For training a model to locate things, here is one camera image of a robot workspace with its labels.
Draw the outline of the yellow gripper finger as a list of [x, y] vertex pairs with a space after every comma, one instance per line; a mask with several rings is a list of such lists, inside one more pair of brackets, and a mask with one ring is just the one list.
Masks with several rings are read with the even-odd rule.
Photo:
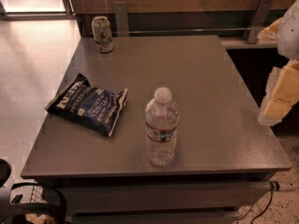
[[258, 33], [258, 42], [276, 42], [278, 39], [278, 27], [281, 23], [281, 18], [272, 22], [269, 26], [263, 28], [260, 33]]
[[280, 123], [299, 102], [299, 62], [290, 60], [269, 74], [258, 121], [264, 126]]

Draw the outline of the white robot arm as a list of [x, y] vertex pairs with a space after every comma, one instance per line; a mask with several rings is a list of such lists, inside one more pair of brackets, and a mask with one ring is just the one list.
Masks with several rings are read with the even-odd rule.
[[273, 67], [267, 79], [258, 121], [264, 126], [280, 123], [299, 102], [299, 0], [258, 34], [258, 42], [277, 43], [278, 54], [289, 61], [282, 68]]

